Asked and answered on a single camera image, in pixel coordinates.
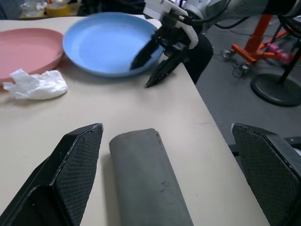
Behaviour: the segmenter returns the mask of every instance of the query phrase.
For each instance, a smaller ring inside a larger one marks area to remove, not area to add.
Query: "crumpled paper towel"
[[[10,76],[16,83],[4,82],[3,88],[15,99],[51,99],[68,91],[67,84],[58,71],[29,75],[19,69]]]

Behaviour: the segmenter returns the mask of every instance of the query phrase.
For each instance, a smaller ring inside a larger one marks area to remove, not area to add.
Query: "beige tabletop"
[[[0,21],[0,31],[40,27],[65,33],[81,19]],[[143,88],[149,72],[111,81],[94,77],[67,59],[59,71],[68,84],[62,97],[13,101],[7,92],[0,92],[0,213],[64,134],[101,122],[97,173],[82,226],[120,225],[109,141],[120,133],[148,128],[163,139],[195,226],[269,225],[183,65],[150,89]]]

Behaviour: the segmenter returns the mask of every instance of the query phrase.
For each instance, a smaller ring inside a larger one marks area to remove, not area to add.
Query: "pink object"
[[[13,81],[10,74],[23,69],[42,74],[58,66],[63,35],[43,28],[24,28],[0,32],[0,85]]]
[[[290,57],[286,53],[283,53],[283,50],[278,45],[275,43],[267,43],[267,48],[277,55],[281,54],[280,60],[283,63],[289,63]]]

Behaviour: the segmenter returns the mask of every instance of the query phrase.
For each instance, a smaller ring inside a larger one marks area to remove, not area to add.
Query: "black round base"
[[[271,104],[283,107],[300,105],[301,87],[289,79],[278,84],[280,78],[275,74],[259,74],[252,80],[251,88],[257,96]]]

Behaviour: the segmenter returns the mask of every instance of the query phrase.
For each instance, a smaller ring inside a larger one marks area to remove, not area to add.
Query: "clear plastic container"
[[[39,14],[37,3],[35,1],[25,2],[20,7],[23,13],[28,17],[37,16]]]

